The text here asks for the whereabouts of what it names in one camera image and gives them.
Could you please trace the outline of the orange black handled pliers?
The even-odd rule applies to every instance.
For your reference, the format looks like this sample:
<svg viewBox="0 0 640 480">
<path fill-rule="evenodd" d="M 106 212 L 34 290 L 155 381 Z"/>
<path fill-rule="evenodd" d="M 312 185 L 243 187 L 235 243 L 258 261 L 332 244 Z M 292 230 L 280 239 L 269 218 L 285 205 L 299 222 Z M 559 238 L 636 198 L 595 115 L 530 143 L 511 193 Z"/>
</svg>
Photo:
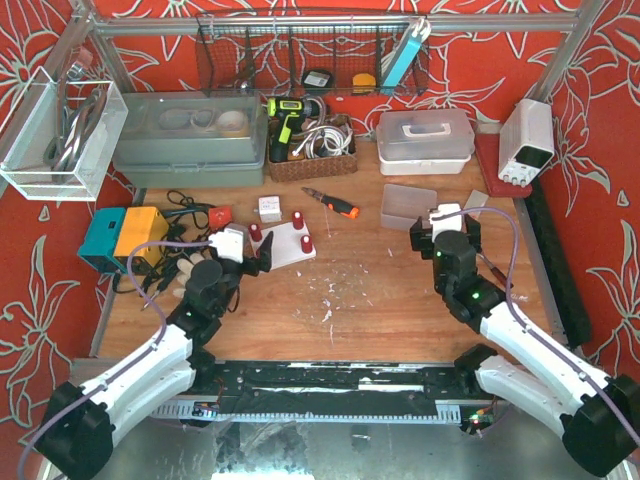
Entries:
<svg viewBox="0 0 640 480">
<path fill-rule="evenodd" d="M 302 187 L 301 190 L 307 195 L 311 196 L 315 200 L 325 205 L 330 210 L 350 219 L 356 219 L 359 216 L 360 210 L 350 202 L 339 199 L 334 196 L 327 195 L 313 188 Z"/>
</svg>

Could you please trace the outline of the white peg base plate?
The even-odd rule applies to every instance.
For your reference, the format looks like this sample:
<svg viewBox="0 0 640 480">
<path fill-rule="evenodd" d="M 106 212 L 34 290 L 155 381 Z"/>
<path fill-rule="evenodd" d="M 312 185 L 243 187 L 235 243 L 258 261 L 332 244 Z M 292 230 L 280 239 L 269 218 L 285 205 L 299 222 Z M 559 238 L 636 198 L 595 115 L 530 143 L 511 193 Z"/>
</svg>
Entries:
<svg viewBox="0 0 640 480">
<path fill-rule="evenodd" d="M 274 227 L 262 228 L 262 235 L 264 240 L 265 236 L 273 231 L 274 239 L 272 245 L 272 270 L 293 265 L 294 263 L 311 260 L 316 257 L 316 248 L 313 243 L 313 251 L 311 254 L 304 254 L 301 250 L 300 239 L 303 235 L 309 235 L 311 237 L 309 228 L 305 221 L 305 227 L 302 230 L 295 230 L 292 225 L 292 220 L 287 223 L 279 224 Z M 262 243 L 253 242 L 250 238 L 251 247 L 256 253 L 258 247 Z"/>
</svg>

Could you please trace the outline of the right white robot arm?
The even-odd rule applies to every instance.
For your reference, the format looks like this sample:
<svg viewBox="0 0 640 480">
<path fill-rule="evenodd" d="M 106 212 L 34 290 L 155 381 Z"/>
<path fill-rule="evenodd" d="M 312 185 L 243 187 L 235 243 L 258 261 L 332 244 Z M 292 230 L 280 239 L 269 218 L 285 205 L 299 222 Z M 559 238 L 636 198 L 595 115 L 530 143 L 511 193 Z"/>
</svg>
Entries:
<svg viewBox="0 0 640 480">
<path fill-rule="evenodd" d="M 416 221 L 411 247 L 433 265 L 449 313 L 487 339 L 459 357 L 464 386 L 500 397 L 555 433 L 586 472 L 605 477 L 639 447 L 639 384 L 588 364 L 479 274 L 469 233 Z"/>
</svg>

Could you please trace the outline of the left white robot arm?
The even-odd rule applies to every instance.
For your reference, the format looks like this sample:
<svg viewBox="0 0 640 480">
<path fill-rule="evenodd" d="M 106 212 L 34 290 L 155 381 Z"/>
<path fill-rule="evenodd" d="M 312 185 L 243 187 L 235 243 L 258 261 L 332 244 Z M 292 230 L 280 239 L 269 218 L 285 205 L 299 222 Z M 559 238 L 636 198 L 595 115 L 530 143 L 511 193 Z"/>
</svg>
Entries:
<svg viewBox="0 0 640 480">
<path fill-rule="evenodd" d="M 161 317 L 156 333 L 101 375 L 79 386 L 57 387 L 27 448 L 70 479 L 94 478 L 132 428 L 194 384 L 193 354 L 219 330 L 242 277 L 270 271 L 272 243 L 267 234 L 256 254 L 247 257 L 243 231 L 232 228 L 196 243 L 214 255 L 206 259 L 194 253 L 180 264 L 180 302 Z"/>
</svg>

